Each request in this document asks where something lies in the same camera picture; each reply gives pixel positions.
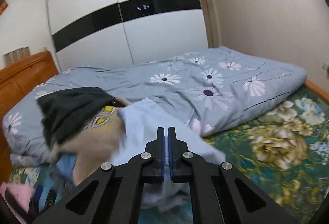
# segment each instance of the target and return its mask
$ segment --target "green floral bed sheet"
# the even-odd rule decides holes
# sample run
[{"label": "green floral bed sheet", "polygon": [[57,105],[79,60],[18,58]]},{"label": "green floral bed sheet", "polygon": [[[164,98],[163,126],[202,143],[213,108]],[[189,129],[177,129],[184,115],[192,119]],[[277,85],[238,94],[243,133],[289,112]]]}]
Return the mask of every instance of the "green floral bed sheet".
[{"label": "green floral bed sheet", "polygon": [[[205,140],[262,188],[299,223],[307,223],[329,190],[329,105],[301,87],[266,114]],[[47,168],[18,168],[10,182],[35,186]],[[161,214],[153,223],[193,223],[190,205]]]}]

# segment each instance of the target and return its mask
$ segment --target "white cloth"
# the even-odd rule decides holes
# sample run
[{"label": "white cloth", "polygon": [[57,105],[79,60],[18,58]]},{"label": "white cloth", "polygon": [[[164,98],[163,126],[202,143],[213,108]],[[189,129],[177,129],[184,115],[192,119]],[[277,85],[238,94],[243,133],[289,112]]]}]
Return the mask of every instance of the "white cloth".
[{"label": "white cloth", "polygon": [[[208,145],[198,134],[148,98],[122,108],[118,113],[125,122],[126,137],[121,141],[118,152],[113,154],[109,160],[114,166],[127,163],[133,156],[144,152],[146,143],[156,140],[158,127],[164,128],[165,141],[168,137],[168,128],[175,127],[177,139],[185,141],[189,151],[214,164],[221,164],[225,161],[223,152]],[[165,157],[168,160],[167,143]],[[164,183],[144,185],[141,208],[158,206],[161,211],[169,210],[175,205],[187,201],[185,197],[182,197],[182,191],[189,194],[188,183],[172,183],[168,162],[166,162]]]}]

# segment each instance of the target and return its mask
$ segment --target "pink cloth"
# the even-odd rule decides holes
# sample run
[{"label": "pink cloth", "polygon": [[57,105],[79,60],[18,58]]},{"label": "pink cloth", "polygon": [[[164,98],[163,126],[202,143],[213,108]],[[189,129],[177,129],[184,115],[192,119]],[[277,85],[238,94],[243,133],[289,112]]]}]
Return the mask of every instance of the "pink cloth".
[{"label": "pink cloth", "polygon": [[[19,204],[20,207],[22,207],[22,209],[24,209],[24,211],[26,213],[29,212],[29,204],[30,204],[30,199],[31,197],[34,195],[34,189],[26,184],[11,184],[11,183],[2,183],[2,185],[0,186],[0,193],[3,197],[3,199],[6,201],[5,199],[5,191],[8,189],[8,191],[10,191],[10,193],[12,194],[12,196],[15,198],[15,200],[17,201],[17,203]],[[8,202],[6,201],[7,205],[9,206],[10,210],[14,213],[14,215],[16,216],[16,218],[19,220],[20,223],[25,224],[25,220],[23,220],[12,208],[11,206],[8,204]]]}]

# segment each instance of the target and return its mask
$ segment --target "wooden headboard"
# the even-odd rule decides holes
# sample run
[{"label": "wooden headboard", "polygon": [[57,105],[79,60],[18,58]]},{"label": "wooden headboard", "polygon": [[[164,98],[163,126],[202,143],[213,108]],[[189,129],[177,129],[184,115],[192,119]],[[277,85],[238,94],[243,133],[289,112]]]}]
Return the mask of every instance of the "wooden headboard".
[{"label": "wooden headboard", "polygon": [[10,148],[2,133],[4,115],[36,85],[58,74],[49,51],[43,51],[0,70],[0,183],[12,172]]}]

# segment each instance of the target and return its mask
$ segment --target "triangular cutout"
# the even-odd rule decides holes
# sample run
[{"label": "triangular cutout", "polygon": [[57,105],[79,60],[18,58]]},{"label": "triangular cutout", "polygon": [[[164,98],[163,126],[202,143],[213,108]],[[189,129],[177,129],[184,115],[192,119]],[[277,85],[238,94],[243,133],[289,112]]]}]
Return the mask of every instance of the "triangular cutout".
[{"label": "triangular cutout", "polygon": [[78,193],[66,204],[66,209],[79,215],[84,215],[84,213],[87,211],[91,199],[93,198],[98,183],[98,180],[93,180],[90,182],[88,186],[86,186],[80,193]]},{"label": "triangular cutout", "polygon": [[234,182],[249,213],[266,206],[265,201],[255,194],[241,179],[235,179]]}]

